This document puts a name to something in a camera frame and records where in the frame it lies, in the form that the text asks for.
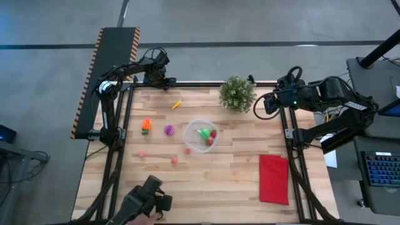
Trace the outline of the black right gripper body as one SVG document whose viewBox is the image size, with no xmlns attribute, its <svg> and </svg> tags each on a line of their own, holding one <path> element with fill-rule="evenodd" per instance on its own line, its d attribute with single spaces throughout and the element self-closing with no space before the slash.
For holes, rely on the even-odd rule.
<svg viewBox="0 0 400 225">
<path fill-rule="evenodd" d="M 279 81 L 279 92 L 276 94 L 278 103 L 283 107 L 304 108 L 309 104 L 309 94 L 306 88 L 299 88 L 306 83 L 300 79 L 298 82 Z"/>
</svg>

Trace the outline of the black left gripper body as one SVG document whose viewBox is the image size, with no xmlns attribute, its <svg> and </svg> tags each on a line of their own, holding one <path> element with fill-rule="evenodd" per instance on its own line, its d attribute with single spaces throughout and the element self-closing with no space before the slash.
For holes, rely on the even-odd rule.
<svg viewBox="0 0 400 225">
<path fill-rule="evenodd" d="M 162 89 L 162 87 L 166 85 L 165 73 L 165 67 L 151 71 L 149 73 L 149 85 L 154 88 Z"/>
</svg>

